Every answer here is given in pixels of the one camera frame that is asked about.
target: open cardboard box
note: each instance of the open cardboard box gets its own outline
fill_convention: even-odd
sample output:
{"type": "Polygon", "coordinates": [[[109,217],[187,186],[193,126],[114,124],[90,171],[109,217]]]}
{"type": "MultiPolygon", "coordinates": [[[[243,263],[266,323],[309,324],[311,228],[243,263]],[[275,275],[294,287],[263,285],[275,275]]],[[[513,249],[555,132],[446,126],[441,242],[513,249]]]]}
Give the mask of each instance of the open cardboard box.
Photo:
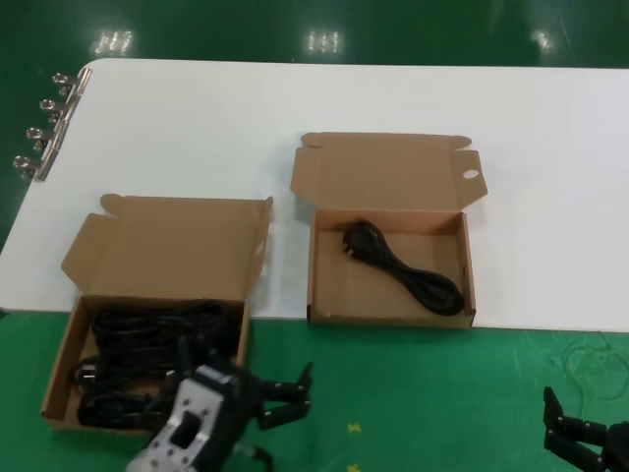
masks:
{"type": "MultiPolygon", "coordinates": [[[[90,314],[106,305],[181,307],[223,301],[239,317],[234,362],[245,362],[250,309],[245,301],[264,264],[272,199],[265,201],[121,197],[105,195],[109,215],[92,213],[62,269],[83,292],[70,315],[41,416],[52,426],[79,424],[80,393],[72,368],[97,353],[90,314]]],[[[156,392],[157,385],[139,387],[156,392]]]]}
{"type": "Polygon", "coordinates": [[[467,218],[487,193],[479,154],[462,136],[312,133],[302,136],[292,190],[314,204],[308,319],[315,323],[469,327],[476,313],[467,218]],[[436,315],[390,274],[343,252],[358,219],[375,224],[406,265],[450,278],[465,298],[436,315]]]}

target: green mat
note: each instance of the green mat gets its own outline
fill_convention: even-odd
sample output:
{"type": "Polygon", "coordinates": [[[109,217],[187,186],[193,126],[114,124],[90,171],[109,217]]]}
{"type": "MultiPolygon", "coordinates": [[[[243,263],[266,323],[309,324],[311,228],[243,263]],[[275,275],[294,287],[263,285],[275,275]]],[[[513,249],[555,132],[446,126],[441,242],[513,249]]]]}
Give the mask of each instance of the green mat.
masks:
{"type": "MultiPolygon", "coordinates": [[[[3,470],[123,471],[146,441],[54,432],[38,418],[66,319],[0,322],[3,470]]],[[[627,419],[627,358],[618,334],[254,322],[250,368],[291,381],[313,361],[313,409],[276,430],[252,424],[244,441],[271,450],[278,471],[572,470],[543,449],[543,387],[569,415],[627,419]]],[[[234,457],[226,470],[262,469],[234,457]]]]}

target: box flap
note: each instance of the box flap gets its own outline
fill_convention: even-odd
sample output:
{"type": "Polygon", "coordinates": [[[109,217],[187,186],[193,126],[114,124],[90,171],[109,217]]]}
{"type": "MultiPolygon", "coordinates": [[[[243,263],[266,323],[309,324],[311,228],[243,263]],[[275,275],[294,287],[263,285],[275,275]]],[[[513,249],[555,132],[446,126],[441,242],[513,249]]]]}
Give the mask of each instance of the box flap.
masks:
{"type": "Polygon", "coordinates": [[[87,295],[243,300],[259,277],[272,198],[100,202],[62,263],[87,295]]]}
{"type": "Polygon", "coordinates": [[[291,189],[319,208],[459,210],[487,193],[463,136],[310,133],[291,189]]]}

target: black power cord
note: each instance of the black power cord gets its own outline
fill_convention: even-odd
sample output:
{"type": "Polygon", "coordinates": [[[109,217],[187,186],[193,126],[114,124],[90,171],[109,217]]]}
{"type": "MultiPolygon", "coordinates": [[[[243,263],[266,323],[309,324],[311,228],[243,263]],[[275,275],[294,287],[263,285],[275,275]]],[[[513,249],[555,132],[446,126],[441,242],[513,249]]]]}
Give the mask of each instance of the black power cord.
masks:
{"type": "Polygon", "coordinates": [[[402,263],[386,244],[382,232],[369,221],[353,223],[343,235],[343,244],[345,252],[352,258],[397,278],[428,310],[445,317],[457,315],[463,310],[463,295],[452,280],[402,263]]]}
{"type": "Polygon", "coordinates": [[[77,411],[85,426],[155,430],[168,419],[177,385],[207,360],[238,351],[242,317],[222,303],[180,309],[115,306],[91,318],[98,355],[80,361],[71,382],[83,396],[77,411]],[[158,394],[134,387],[158,381],[158,394]]]}

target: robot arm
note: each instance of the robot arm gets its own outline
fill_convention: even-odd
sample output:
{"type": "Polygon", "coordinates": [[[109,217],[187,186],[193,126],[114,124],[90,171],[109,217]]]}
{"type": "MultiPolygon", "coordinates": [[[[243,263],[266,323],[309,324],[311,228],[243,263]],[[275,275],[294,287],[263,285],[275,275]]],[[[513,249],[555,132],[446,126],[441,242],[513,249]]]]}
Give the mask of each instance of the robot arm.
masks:
{"type": "Polygon", "coordinates": [[[296,383],[261,381],[220,360],[199,367],[179,384],[166,425],[127,472],[216,472],[232,451],[262,460],[271,470],[266,451],[241,445],[238,439],[253,418],[261,429],[305,418],[311,407],[311,366],[296,383]],[[265,401],[286,404],[265,409],[265,401]]]}
{"type": "Polygon", "coordinates": [[[552,388],[543,390],[543,422],[546,435],[543,446],[584,472],[629,472],[629,422],[612,425],[570,418],[552,388]],[[600,454],[581,443],[599,445],[600,454]]]}

